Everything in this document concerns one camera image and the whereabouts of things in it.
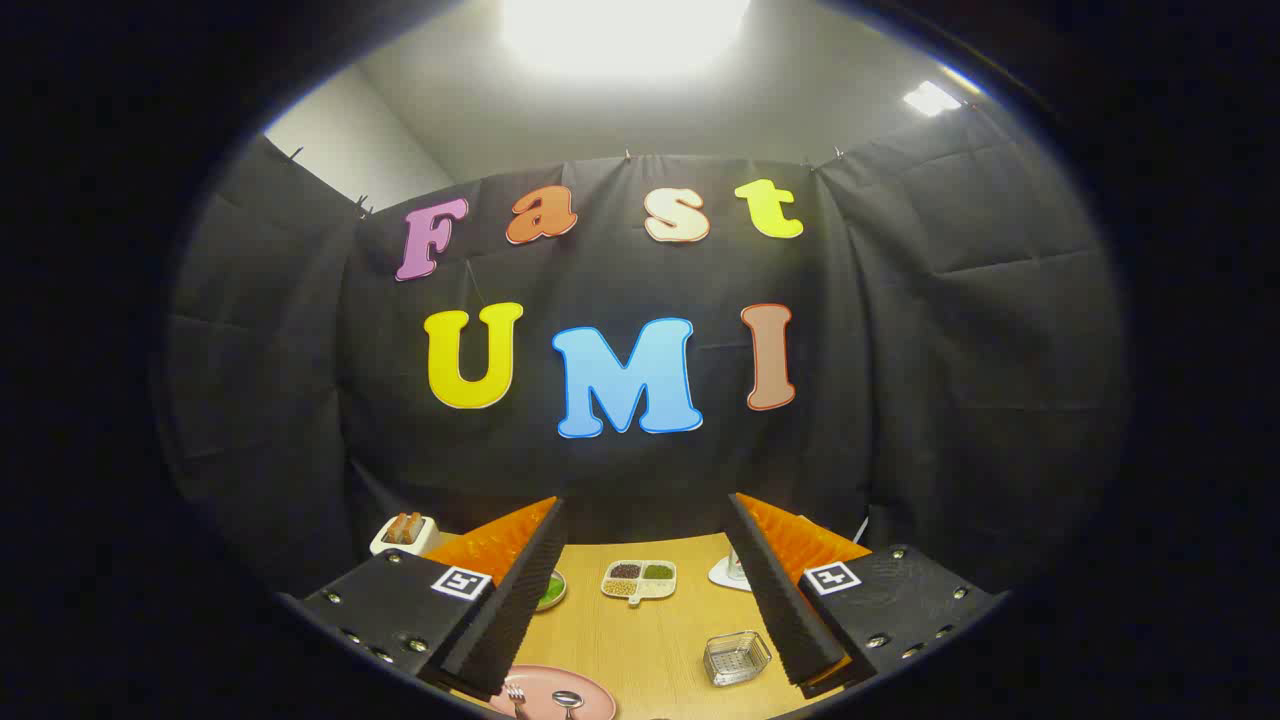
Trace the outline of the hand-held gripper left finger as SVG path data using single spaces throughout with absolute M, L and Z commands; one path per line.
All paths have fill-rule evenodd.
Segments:
M 563 500 L 548 497 L 428 552 L 390 543 L 283 602 L 371 664 L 488 700 L 559 561 L 563 514 Z

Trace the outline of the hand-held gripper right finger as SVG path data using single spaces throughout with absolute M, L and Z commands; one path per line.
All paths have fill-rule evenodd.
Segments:
M 742 493 L 726 500 L 724 533 L 808 698 L 900 673 L 1007 600 L 910 544 L 869 550 Z

